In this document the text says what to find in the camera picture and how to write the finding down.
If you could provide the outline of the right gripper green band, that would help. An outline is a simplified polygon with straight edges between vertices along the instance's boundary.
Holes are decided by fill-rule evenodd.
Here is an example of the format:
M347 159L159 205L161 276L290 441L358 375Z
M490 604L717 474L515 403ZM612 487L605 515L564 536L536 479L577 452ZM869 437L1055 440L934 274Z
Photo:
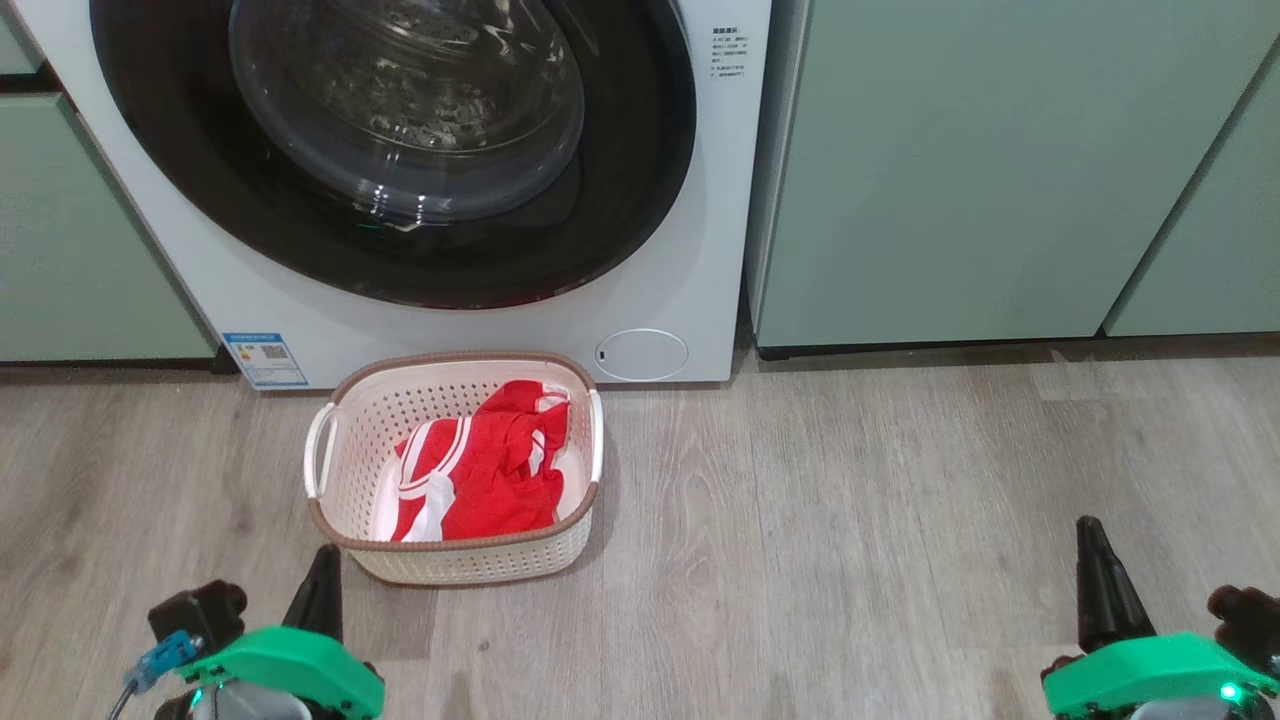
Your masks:
M1056 717L1088 719L1152 701L1208 697L1231 707L1277 696L1277 679L1207 635L1157 635L1098 518L1076 519L1076 634L1085 652L1042 680Z

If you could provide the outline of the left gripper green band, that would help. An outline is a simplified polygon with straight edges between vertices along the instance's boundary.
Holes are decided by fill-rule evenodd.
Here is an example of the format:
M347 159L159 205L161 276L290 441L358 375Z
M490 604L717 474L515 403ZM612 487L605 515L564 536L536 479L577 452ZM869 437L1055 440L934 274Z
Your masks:
M337 546L321 546L283 616L284 626L248 632L175 673L200 685L247 682L280 691L344 719L381 717L385 682L339 642L344 625L340 564Z

